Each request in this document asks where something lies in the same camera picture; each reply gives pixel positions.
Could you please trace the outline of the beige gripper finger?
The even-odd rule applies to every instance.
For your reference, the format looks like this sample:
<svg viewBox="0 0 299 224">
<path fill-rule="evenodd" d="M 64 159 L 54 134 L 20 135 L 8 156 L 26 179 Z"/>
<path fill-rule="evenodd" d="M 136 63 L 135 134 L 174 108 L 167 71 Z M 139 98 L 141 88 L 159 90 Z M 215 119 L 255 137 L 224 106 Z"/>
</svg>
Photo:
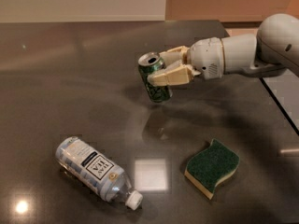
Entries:
<svg viewBox="0 0 299 224">
<path fill-rule="evenodd" d="M 155 87 L 176 86 L 190 83 L 200 72 L 189 64 L 171 64 L 165 69 L 148 75 L 147 81 Z"/>
<path fill-rule="evenodd" d="M 164 60 L 166 66 L 172 63 L 181 61 L 183 64 L 187 62 L 188 47 L 179 46 L 159 53 L 160 57 Z"/>
</svg>

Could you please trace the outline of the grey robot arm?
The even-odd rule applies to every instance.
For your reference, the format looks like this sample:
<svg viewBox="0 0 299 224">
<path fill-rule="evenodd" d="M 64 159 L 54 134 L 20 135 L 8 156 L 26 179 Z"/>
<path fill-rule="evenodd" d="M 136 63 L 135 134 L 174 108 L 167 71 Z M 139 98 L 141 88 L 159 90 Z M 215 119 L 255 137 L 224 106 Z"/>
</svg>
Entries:
<svg viewBox="0 0 299 224">
<path fill-rule="evenodd" d="M 153 86 L 174 86 L 224 75 L 277 77 L 285 70 L 299 75 L 299 19 L 276 14 L 266 18 L 257 33 L 212 37 L 160 54 L 166 68 L 148 76 Z"/>
</svg>

